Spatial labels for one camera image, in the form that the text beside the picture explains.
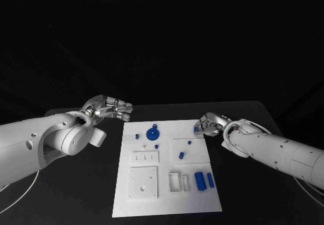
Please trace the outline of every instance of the small blue part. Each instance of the small blue part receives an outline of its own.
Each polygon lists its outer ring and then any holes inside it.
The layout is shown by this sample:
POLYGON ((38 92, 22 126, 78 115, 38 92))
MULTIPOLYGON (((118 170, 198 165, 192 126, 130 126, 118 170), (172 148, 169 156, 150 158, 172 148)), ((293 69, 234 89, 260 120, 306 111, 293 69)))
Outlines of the small blue part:
POLYGON ((198 190, 205 191, 208 189, 206 182, 205 182, 205 175, 202 172, 198 172, 195 174, 196 184, 198 184, 198 190))
POLYGON ((180 152, 179 158, 183 159, 185 158, 185 153, 180 152))
POLYGON ((149 131, 147 131, 147 138, 149 138, 149 140, 154 141, 159 139, 159 136, 160 136, 160 132, 157 130, 157 125, 154 124, 153 128, 149 129, 149 131))
POLYGON ((212 174, 208 173, 208 181, 209 181, 209 186, 213 188, 215 187, 215 183, 213 183, 213 178, 212 178, 212 174))

